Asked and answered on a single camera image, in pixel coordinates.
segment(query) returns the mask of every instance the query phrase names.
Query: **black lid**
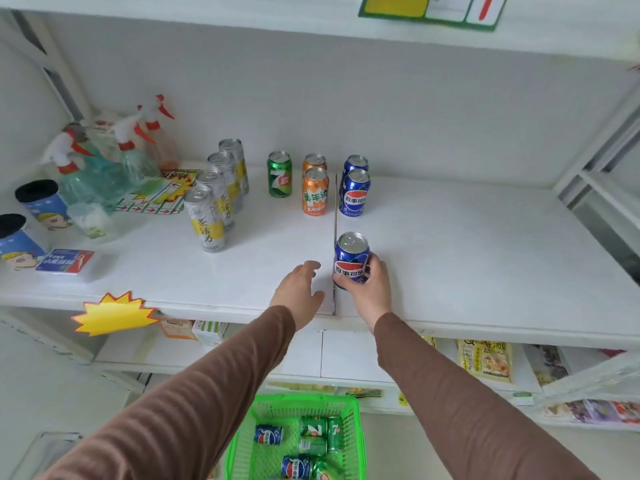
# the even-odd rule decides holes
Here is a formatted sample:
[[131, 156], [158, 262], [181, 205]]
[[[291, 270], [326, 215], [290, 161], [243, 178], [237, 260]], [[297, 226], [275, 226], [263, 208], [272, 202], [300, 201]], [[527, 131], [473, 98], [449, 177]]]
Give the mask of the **black lid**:
[[30, 203], [51, 197], [58, 192], [55, 180], [34, 180], [15, 190], [15, 197], [20, 203]]
[[0, 239], [15, 234], [26, 224], [27, 218], [20, 214], [0, 215]]

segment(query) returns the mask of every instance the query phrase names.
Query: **pepsi can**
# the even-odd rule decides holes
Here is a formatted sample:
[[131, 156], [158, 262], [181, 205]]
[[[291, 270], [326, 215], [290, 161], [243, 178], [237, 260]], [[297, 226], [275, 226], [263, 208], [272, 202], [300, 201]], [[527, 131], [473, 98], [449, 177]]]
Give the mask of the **pepsi can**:
[[356, 283], [362, 282], [370, 252], [369, 243], [362, 234], [345, 232], [335, 243], [333, 272], [348, 276]]
[[358, 217], [364, 210], [364, 202], [371, 188], [371, 178], [366, 170], [351, 170], [344, 177], [340, 212], [347, 217]]
[[311, 477], [311, 460], [305, 457], [285, 456], [280, 473], [283, 477], [308, 480]]
[[253, 441], [260, 445], [279, 445], [282, 443], [282, 427], [259, 424], [255, 427]]
[[369, 161], [361, 155], [351, 155], [344, 162], [342, 169], [342, 177], [340, 177], [339, 193], [342, 197], [342, 186], [344, 185], [344, 177], [346, 177], [351, 170], [366, 170], [369, 171]]

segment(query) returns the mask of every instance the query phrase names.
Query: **left hand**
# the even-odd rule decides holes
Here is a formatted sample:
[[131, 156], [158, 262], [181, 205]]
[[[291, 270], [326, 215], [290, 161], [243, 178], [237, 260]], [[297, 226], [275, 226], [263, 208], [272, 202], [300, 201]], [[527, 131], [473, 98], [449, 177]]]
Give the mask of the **left hand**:
[[284, 305], [291, 311], [296, 331], [311, 322], [324, 301], [324, 291], [316, 291], [311, 295], [311, 279], [316, 276], [316, 269], [319, 268], [318, 261], [305, 261], [304, 264], [295, 266], [284, 277], [271, 298], [269, 306]]

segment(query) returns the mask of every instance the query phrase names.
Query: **silver tall can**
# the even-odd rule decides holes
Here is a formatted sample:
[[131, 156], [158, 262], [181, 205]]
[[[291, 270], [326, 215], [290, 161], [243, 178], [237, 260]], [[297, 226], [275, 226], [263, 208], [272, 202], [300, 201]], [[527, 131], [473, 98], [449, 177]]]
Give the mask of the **silver tall can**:
[[238, 181], [240, 182], [240, 190], [242, 195], [249, 193], [249, 177], [246, 174], [246, 163], [244, 162], [244, 148], [242, 147], [242, 141], [239, 139], [223, 139], [218, 144], [218, 149], [221, 152], [231, 153], [236, 165], [236, 174]]
[[202, 249], [208, 253], [222, 251], [226, 244], [225, 227], [211, 190], [198, 185], [184, 193], [183, 202]]
[[212, 153], [207, 158], [209, 169], [222, 173], [227, 184], [227, 193], [231, 199], [231, 212], [238, 213], [242, 210], [242, 191], [236, 174], [236, 166], [229, 152]]
[[196, 185], [201, 185], [211, 190], [213, 199], [216, 201], [218, 211], [222, 216], [225, 231], [228, 231], [236, 223], [231, 212], [231, 201], [227, 193], [225, 177], [216, 170], [200, 170], [196, 176]]

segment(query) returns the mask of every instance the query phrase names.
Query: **brown sleeve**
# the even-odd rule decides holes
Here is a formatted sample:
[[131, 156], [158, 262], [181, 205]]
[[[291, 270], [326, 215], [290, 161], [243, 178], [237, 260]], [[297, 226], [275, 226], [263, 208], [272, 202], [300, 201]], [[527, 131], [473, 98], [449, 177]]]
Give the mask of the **brown sleeve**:
[[117, 414], [39, 479], [206, 478], [295, 330], [288, 308], [267, 309]]
[[380, 367], [403, 391], [454, 480], [595, 480], [569, 450], [394, 314], [374, 328]]

